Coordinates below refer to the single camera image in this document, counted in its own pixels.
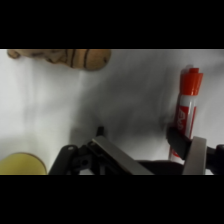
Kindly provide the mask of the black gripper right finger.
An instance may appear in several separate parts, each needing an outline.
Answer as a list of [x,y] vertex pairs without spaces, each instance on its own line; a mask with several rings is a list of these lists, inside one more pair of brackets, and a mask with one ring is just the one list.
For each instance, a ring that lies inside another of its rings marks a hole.
[[209,147],[206,139],[189,139],[175,127],[168,129],[167,141],[184,160],[183,175],[204,175],[206,170],[214,175],[224,175],[224,144],[218,144],[215,148]]

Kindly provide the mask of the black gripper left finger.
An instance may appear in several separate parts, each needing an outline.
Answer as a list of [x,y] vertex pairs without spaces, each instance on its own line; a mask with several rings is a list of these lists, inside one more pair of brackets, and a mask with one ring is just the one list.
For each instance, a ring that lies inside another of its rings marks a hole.
[[79,175],[84,170],[94,175],[152,175],[149,169],[109,142],[103,126],[81,147],[62,147],[49,175]]

